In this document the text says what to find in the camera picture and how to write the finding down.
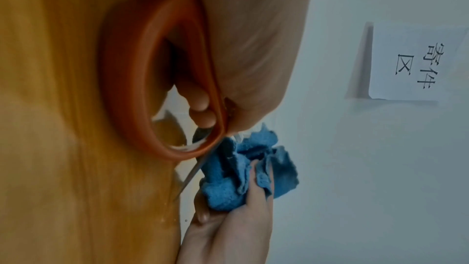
scissor blade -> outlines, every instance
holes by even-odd
[[[189,183],[191,182],[191,180],[194,178],[194,176],[197,174],[197,172],[200,170],[200,168],[202,168],[202,166],[204,166],[205,162],[207,162],[210,154],[215,151],[218,146],[220,145],[221,141],[219,141],[210,151],[208,151],[207,153],[205,153],[205,155],[203,155],[198,161],[197,163],[194,165],[194,167],[192,168],[191,172],[189,172],[189,174],[187,175],[186,179],[184,180],[184,182],[182,183],[182,186],[181,186],[181,189],[179,190],[179,193],[177,193],[177,196],[176,198],[174,198],[174,200],[178,199],[179,196],[181,195],[182,191],[184,191],[184,189],[187,187],[187,185],[189,185]]]

crumpled blue cloth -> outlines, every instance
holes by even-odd
[[[208,129],[197,129],[192,142],[210,133]],[[283,146],[273,148],[278,142],[275,132],[265,124],[259,132],[238,143],[226,137],[202,166],[205,177],[200,180],[200,190],[207,198],[210,208],[217,211],[231,211],[246,203],[249,187],[251,161],[256,165],[256,180],[264,188],[266,198],[272,194],[269,170],[274,171],[274,198],[295,189],[299,184],[296,166]]]

blue cloth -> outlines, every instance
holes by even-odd
[[[197,129],[192,142],[208,133],[210,130]],[[277,135],[265,125],[240,143],[226,137],[202,166],[205,177],[200,180],[200,189],[209,207],[217,211],[231,211],[246,203],[250,163],[256,159],[259,160],[256,165],[257,184],[264,188],[266,197],[272,194],[270,167],[274,171],[274,198],[295,189],[299,184],[297,169],[283,146],[273,148],[277,142]]]

scissors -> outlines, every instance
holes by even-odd
[[[171,146],[158,138],[152,129],[146,100],[149,70],[156,52],[176,26],[186,38],[190,72],[209,95],[209,109],[216,116],[211,133],[185,147]],[[208,36],[200,0],[126,0],[108,14],[100,40],[101,94],[121,135],[157,158],[182,161],[203,156],[179,193],[227,134],[228,114],[216,84]]]

wooden table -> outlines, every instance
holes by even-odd
[[[129,146],[100,99],[117,1],[0,0],[0,263],[175,261],[176,164]]]

